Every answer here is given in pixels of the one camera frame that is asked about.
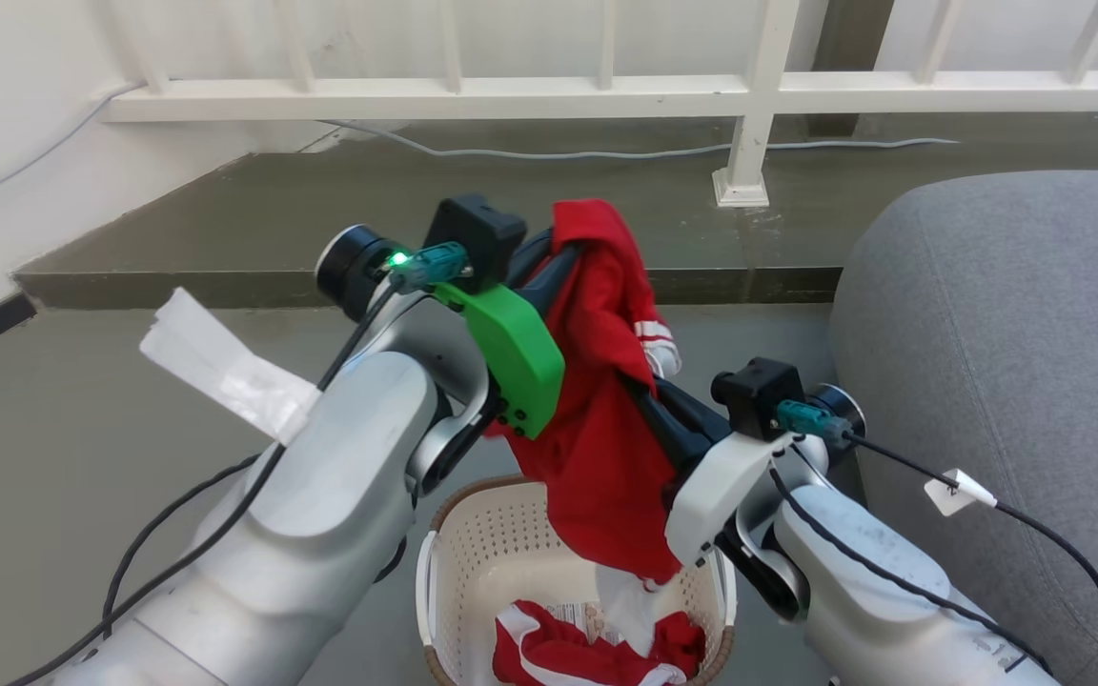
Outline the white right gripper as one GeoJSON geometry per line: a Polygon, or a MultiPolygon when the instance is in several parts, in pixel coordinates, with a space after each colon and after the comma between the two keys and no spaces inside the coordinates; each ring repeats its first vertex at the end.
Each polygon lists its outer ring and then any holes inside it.
{"type": "Polygon", "coordinates": [[[726,417],[663,378],[650,386],[628,379],[627,393],[674,472],[661,494],[675,495],[668,511],[665,539],[680,564],[696,563],[705,544],[718,544],[731,524],[735,552],[729,559],[743,555],[772,569],[783,567],[781,555],[764,555],[755,538],[774,521],[782,503],[771,469],[777,470],[788,488],[807,483],[826,485],[828,449],[824,439],[784,434],[763,442],[732,434],[726,417]]]}

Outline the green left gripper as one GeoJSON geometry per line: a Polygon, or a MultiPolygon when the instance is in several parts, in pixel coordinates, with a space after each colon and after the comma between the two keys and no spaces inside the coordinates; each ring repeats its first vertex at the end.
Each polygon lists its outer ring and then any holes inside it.
{"type": "Polygon", "coordinates": [[[544,318],[574,273],[576,243],[553,254],[553,232],[540,232],[511,256],[507,286],[479,293],[440,283],[433,296],[463,316],[467,330],[506,401],[501,416],[516,434],[537,439],[553,420],[565,376],[565,357],[544,318]],[[515,291],[522,290],[522,296],[515,291]]]}

